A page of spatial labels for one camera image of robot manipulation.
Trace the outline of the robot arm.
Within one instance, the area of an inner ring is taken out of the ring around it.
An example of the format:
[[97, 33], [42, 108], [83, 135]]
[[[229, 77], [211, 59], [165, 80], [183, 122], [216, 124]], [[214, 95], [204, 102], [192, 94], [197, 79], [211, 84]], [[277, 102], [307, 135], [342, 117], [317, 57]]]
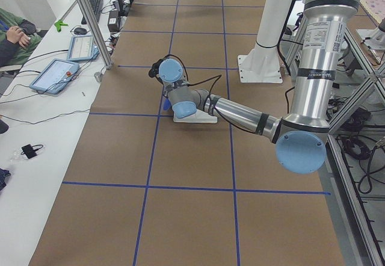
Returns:
[[[163, 85], [175, 122], [193, 123], [201, 113], [221, 117], [243, 131], [267, 137], [276, 147], [279, 163], [287, 170], [299, 174], [315, 172], [327, 156], [328, 101], [345, 28], [357, 13], [359, 2], [305, 1], [306, 28], [294, 97], [284, 116], [275, 117], [197, 88], [187, 80], [182, 63], [170, 55], [153, 65], [150, 76]], [[240, 80], [258, 83], [258, 96], [274, 105], [279, 96], [273, 87], [281, 80], [277, 50], [290, 7], [290, 0], [266, 0], [255, 46], [249, 54], [238, 57]]]

